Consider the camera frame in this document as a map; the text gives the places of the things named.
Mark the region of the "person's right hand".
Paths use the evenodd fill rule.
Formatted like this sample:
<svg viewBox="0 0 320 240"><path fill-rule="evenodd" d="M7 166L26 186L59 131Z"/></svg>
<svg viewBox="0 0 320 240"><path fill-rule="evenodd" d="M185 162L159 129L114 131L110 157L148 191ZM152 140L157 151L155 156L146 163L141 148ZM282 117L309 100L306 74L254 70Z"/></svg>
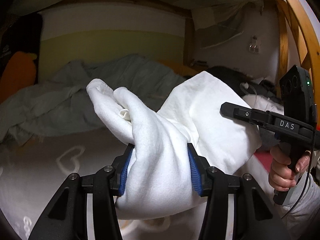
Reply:
<svg viewBox="0 0 320 240"><path fill-rule="evenodd" d="M310 163L310 153L305 152L297 161L295 171L288 166L291 159L280 149L278 145L273 146L270 150L272 155L272 164L268 175L269 184L277 191L285 192L296 185L296 175L303 174Z"/></svg>

